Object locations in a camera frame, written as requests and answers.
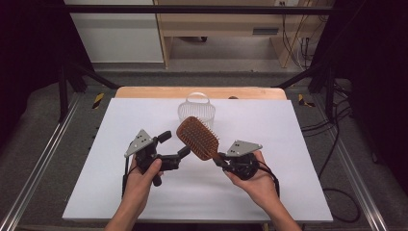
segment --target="white tabletop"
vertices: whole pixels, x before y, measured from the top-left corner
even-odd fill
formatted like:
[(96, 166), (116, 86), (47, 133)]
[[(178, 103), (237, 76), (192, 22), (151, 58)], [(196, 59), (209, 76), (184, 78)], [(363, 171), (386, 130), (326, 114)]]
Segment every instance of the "white tabletop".
[[(176, 136), (177, 108), (184, 99), (114, 98), (63, 214), (76, 221), (105, 221), (121, 199), (123, 157), (140, 129), (151, 137), (170, 130), (173, 137), (158, 153), (175, 154), (184, 145)], [(329, 208), (289, 100), (212, 99), (219, 150), (234, 140), (260, 143), (281, 187), (281, 200), (299, 222), (332, 221)], [(140, 219), (153, 222), (265, 222), (267, 214), (232, 185), (213, 161), (190, 154), (177, 170), (152, 186)]]

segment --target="wooden brush head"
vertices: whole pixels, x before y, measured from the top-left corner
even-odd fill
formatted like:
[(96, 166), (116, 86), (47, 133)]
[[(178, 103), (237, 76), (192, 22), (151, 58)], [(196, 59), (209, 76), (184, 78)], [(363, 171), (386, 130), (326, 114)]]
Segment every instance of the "wooden brush head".
[(219, 159), (218, 138), (198, 118), (190, 116), (177, 128), (177, 137), (202, 161)]

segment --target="forearm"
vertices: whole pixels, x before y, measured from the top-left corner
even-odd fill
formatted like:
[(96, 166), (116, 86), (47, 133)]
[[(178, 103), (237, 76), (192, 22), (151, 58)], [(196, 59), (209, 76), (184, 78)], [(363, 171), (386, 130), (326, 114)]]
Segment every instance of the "forearm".
[(280, 201), (269, 203), (263, 209), (272, 220), (273, 226), (276, 228), (276, 230), (300, 230), (299, 225), (293, 220), (292, 216)]
[(132, 230), (137, 219), (137, 211), (122, 203), (105, 227), (105, 230)]

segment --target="white plastic basket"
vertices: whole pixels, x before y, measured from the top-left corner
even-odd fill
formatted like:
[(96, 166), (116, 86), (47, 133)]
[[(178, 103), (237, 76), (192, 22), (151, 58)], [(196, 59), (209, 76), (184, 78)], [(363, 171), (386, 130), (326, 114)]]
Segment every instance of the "white plastic basket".
[[(192, 102), (192, 96), (201, 96), (202, 99), (206, 99), (207, 102)], [(216, 115), (216, 107), (210, 103), (210, 98), (201, 92), (192, 92), (186, 97), (186, 102), (182, 103), (178, 107), (178, 116), (180, 122), (183, 122), (189, 116), (196, 116), (210, 129), (213, 128), (214, 116)]]

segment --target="white cabinet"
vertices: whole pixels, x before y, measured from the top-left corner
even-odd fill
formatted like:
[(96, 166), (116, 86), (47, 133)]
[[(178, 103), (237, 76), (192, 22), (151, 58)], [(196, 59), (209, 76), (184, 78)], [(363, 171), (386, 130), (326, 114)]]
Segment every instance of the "white cabinet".
[[(153, 5), (151, 0), (64, 0), (66, 4)], [(163, 63), (156, 15), (72, 13), (93, 63)]]

